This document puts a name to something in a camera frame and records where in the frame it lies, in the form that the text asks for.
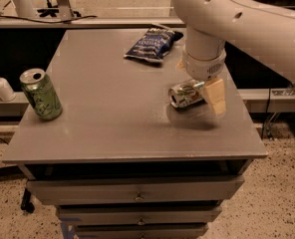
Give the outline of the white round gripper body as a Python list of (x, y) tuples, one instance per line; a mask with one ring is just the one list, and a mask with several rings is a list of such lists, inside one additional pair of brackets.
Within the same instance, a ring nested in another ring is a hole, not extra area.
[(196, 59), (186, 48), (182, 49), (182, 64), (186, 72), (195, 80), (205, 82), (217, 77), (223, 70), (226, 58), (225, 50), (218, 57), (210, 60)]

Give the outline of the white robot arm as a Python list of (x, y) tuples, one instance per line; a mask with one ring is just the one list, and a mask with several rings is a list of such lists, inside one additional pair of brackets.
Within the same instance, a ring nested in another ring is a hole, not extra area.
[(216, 115), (226, 111), (219, 78), (226, 42), (295, 84), (295, 11), (253, 0), (172, 2), (186, 26), (182, 64)]

